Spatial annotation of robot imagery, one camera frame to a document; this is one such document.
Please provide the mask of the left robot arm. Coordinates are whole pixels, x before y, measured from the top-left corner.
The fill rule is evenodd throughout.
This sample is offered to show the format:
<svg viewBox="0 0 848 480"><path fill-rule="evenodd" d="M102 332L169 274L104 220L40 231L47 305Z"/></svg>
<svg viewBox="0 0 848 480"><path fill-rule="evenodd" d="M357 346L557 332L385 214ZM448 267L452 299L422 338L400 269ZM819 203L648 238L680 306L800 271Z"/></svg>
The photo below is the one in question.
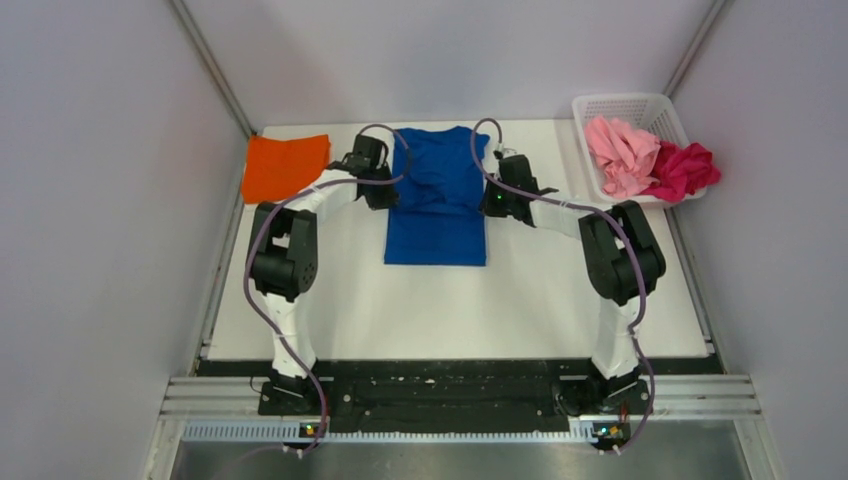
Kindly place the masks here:
<svg viewBox="0 0 848 480"><path fill-rule="evenodd" d="M306 321L307 293L319 267L320 226L343 207L364 200L374 209L398 201L389 146L358 134L350 152L332 161L310 184L254 210L243 287L251 307L269 327L274 345L263 414L327 414L314 372L317 355Z"/></svg>

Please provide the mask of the blue t shirt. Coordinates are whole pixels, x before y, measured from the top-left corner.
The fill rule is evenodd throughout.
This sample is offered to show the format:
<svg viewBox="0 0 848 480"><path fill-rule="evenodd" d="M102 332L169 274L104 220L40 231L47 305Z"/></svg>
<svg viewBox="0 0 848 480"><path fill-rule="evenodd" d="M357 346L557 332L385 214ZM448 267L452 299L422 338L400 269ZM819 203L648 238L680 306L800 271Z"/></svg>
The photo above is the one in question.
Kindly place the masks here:
<svg viewBox="0 0 848 480"><path fill-rule="evenodd" d="M443 131L400 128L412 165L395 185L389 210L384 263L483 267L486 226L479 207L482 173L472 158L485 156L490 137L456 126Z"/></svg>

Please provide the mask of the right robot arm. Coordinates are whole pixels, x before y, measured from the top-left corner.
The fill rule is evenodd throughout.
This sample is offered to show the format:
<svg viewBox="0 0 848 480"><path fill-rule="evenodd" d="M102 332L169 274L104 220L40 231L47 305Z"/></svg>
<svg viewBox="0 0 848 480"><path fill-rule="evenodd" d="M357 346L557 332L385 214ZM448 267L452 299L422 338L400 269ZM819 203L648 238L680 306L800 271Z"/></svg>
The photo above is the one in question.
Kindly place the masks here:
<svg viewBox="0 0 848 480"><path fill-rule="evenodd" d="M639 378L645 356L636 330L666 262L644 211L634 201L603 210L560 199L555 189L539 187L526 156L498 151L495 157L497 171L486 177L481 213L578 240L600 298L589 374L555 385L555 407L579 416L619 413L629 400L649 400L651 391Z"/></svg>

